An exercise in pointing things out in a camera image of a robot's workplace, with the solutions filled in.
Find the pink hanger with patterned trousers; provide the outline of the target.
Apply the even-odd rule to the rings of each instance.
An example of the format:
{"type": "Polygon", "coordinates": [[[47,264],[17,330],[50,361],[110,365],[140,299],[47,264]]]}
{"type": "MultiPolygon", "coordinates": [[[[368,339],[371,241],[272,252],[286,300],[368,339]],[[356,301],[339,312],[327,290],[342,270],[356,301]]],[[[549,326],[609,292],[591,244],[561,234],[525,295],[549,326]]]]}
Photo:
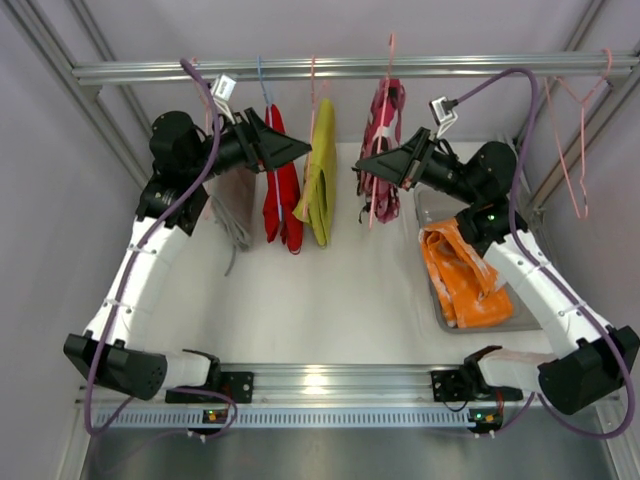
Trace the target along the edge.
{"type": "MultiPolygon", "coordinates": [[[[392,76],[392,65],[395,55],[396,49],[396,35],[394,32],[390,34],[389,38],[389,61],[387,65],[387,71],[384,79],[384,84],[382,86],[382,101],[381,101],[381,114],[374,130],[373,139],[377,141],[377,149],[375,151],[376,154],[381,152],[382,148],[382,134],[385,132],[385,121],[386,121],[386,111],[387,111],[387,102],[389,97],[389,85],[392,76]]],[[[368,229],[371,230],[373,228],[374,217],[376,212],[376,199],[378,192],[378,178],[373,174],[367,174],[367,179],[370,182],[371,193],[370,193],[370,202],[369,202],[369,220],[368,220],[368,229]]]]}

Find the pink patterned trousers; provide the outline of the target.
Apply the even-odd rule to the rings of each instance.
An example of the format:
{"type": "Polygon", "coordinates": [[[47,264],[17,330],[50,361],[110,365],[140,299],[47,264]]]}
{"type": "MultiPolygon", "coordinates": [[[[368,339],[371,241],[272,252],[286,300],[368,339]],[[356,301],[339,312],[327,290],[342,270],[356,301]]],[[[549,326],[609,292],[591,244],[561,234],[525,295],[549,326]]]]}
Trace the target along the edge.
{"type": "MultiPolygon", "coordinates": [[[[380,81],[370,106],[360,159],[400,146],[405,102],[406,91],[400,79],[380,81]]],[[[355,172],[358,178],[356,194],[365,199],[361,215],[367,213],[370,219],[375,218],[382,224],[394,220],[400,210],[398,188],[370,173],[358,169],[355,169],[355,172]]]]}

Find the orange white trousers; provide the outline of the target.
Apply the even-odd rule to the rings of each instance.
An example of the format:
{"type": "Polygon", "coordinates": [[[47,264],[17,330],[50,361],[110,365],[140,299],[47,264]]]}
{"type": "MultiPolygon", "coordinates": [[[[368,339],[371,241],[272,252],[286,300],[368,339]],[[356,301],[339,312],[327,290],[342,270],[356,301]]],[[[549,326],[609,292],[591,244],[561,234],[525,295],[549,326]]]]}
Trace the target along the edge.
{"type": "Polygon", "coordinates": [[[454,218],[424,226],[419,243],[448,326],[489,328],[513,316],[498,272],[463,239],[454,218]]]}

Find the pink hanger with orange trousers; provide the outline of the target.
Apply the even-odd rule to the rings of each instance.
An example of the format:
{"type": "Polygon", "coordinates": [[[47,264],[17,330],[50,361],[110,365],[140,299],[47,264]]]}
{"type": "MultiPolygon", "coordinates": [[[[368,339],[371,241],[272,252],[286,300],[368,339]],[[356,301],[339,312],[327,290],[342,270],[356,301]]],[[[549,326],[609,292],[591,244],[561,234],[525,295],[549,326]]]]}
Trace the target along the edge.
{"type": "Polygon", "coordinates": [[[587,107],[589,106],[591,99],[594,97],[596,93],[599,92],[601,87],[608,81],[609,75],[613,66],[613,54],[610,48],[604,48],[602,52],[607,57],[606,68],[604,72],[600,75],[599,80],[591,87],[591,89],[580,96],[576,94],[569,84],[564,80],[563,77],[554,77],[554,80],[569,94],[569,96],[580,106],[580,116],[579,116],[579,161],[580,161],[580,177],[579,177],[579,186],[582,193],[582,202],[583,206],[580,207],[578,205],[576,195],[574,193],[573,184],[570,178],[568,162],[565,158],[564,150],[560,143],[559,131],[556,121],[555,109],[552,100],[551,90],[549,86],[549,81],[544,80],[544,93],[545,100],[549,110],[550,122],[552,126],[552,131],[554,135],[554,140],[557,148],[557,152],[559,155],[560,166],[562,169],[563,177],[567,186],[567,190],[569,192],[569,196],[571,199],[571,203],[574,208],[574,212],[576,217],[579,220],[586,220],[589,216],[589,205],[588,205],[588,193],[585,185],[586,179],[586,112],[587,107]]]}

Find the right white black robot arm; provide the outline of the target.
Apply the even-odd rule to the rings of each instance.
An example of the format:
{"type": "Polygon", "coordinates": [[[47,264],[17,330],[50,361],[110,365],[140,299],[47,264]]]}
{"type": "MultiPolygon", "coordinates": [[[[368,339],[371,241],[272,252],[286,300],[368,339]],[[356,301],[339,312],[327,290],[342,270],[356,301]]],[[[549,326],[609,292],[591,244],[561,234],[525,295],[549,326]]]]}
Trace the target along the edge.
{"type": "Polygon", "coordinates": [[[362,158],[356,167],[397,187],[424,184],[463,202],[466,207],[455,217],[455,231],[496,270],[544,331],[549,355],[500,346],[469,355],[463,370],[478,390],[535,392],[556,411],[572,415],[625,388],[627,413],[632,415],[630,372],[639,337],[629,326],[612,326],[586,305],[539,249],[513,204],[520,161],[508,144],[489,141],[462,163],[421,128],[405,144],[362,158]]]}

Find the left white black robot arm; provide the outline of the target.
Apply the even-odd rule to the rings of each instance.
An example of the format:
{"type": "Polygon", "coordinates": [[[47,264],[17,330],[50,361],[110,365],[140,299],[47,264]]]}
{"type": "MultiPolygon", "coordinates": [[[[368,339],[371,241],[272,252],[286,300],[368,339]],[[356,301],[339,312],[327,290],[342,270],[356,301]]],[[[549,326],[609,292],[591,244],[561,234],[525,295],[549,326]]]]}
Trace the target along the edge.
{"type": "Polygon", "coordinates": [[[141,400],[178,387],[211,388],[219,371],[211,354],[154,353],[146,347],[171,265],[205,207],[204,182],[239,169],[273,171],[311,150],[309,143],[268,126],[251,108],[219,119],[211,134],[183,111],[164,113],[152,124],[149,148],[153,175],[116,277],[85,331],[69,335],[63,346],[89,387],[141,400]]]}

